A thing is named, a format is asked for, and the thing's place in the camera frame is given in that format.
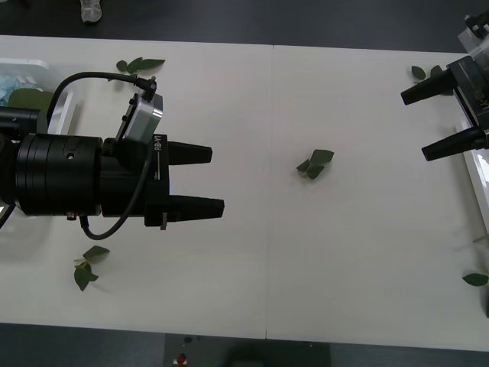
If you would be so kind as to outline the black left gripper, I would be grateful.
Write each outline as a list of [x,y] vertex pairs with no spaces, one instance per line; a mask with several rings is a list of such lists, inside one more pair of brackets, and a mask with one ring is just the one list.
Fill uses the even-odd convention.
[[169,196],[169,165],[208,164],[212,149],[169,141],[166,135],[156,134],[149,144],[128,139],[109,139],[102,149],[100,172],[100,207],[107,218],[119,217],[126,210],[144,175],[130,217],[140,217],[147,227],[165,229],[167,222],[188,222],[218,219],[224,213],[225,202],[197,196]]

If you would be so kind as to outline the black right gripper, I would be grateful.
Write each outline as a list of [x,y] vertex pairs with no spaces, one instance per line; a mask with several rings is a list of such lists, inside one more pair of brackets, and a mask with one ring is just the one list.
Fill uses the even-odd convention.
[[400,94],[408,106],[454,90],[465,114],[468,122],[465,130],[422,148],[427,161],[488,149],[488,79],[470,56],[450,63],[447,68]]

